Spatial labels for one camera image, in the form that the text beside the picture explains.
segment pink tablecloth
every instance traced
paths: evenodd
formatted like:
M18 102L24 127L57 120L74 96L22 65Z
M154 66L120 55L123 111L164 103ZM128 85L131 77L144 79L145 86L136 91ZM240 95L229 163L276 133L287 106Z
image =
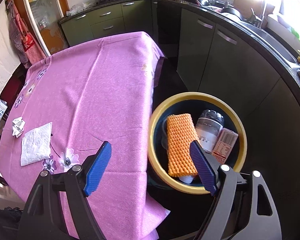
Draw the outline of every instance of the pink tablecloth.
M33 128L52 122L53 149L80 163L107 140L112 157L98 190L88 197L92 212L107 239L156 239L155 228L169 211L146 195L147 137L154 72L162 56L139 32L86 42L33 65L0 142L0 172L11 188L26 200L46 163L20 166L22 137ZM25 131L15 138L11 125L19 116ZM54 173L63 172L53 149ZM61 200L69 233L77 236L64 194Z

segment white bottle cap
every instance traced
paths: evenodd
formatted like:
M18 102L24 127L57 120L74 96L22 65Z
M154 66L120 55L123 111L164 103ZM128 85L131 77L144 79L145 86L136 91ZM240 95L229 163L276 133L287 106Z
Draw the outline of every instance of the white bottle cap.
M190 184L193 181L194 176L187 175L187 176L179 177L179 179L184 183Z

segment cabinet handle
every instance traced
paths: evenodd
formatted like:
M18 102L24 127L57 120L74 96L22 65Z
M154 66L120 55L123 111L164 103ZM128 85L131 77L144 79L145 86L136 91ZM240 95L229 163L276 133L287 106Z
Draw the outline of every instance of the cabinet handle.
M108 15L110 14L111 12L108 12L108 13L104 13L104 14L101 14L100 16L105 16L105 15Z
M126 4L124 4L123 6L132 5L132 4L134 4L134 2L126 3Z
M113 25L110 26L110 27L103 28L103 29L104 29L104 30L108 30L108 29L111 29L111 28L113 28Z
M84 15L82 15L82 16L76 18L76 20L79 20L79 19L81 19L81 18L83 18L83 17L85 17L85 16L86 16L86 15L84 14Z
M204 23L204 22L202 22L202 21L200 21L200 20L197 20L197 23L199 23L200 25L202 25L202 26L204 26L204 27L207 27L207 28L209 28L209 29L212 29L212 28L213 28L212 25L206 24L206 23Z
M229 38L228 36L225 36L221 31L217 31L218 35L222 38L224 38L226 41L231 42L234 45L237 45L237 42L231 38Z

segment blue gripper pad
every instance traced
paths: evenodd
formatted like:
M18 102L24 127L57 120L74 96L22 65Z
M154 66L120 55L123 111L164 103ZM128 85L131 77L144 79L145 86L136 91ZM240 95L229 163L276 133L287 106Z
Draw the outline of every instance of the blue gripper pad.
M111 158L111 144L106 142L87 173L86 185L83 189L87 196L98 188L99 182Z
M212 167L209 165L207 158L204 156L204 151L198 141L190 143L190 157L197 169L200 180L212 196L217 192L216 175Z

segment stainless steel sink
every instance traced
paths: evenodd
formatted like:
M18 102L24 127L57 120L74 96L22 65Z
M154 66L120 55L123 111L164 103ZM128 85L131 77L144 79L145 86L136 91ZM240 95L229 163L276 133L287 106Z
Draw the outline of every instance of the stainless steel sink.
M285 61L287 61L291 68L300 68L300 65L298 64L297 60L290 54L290 52L287 51L287 49L284 46L282 46L282 44L279 43L270 34L246 22L239 23L244 27L248 28L249 30L253 31L256 35L258 35L265 42L267 42L273 50L275 50L282 58L285 59Z

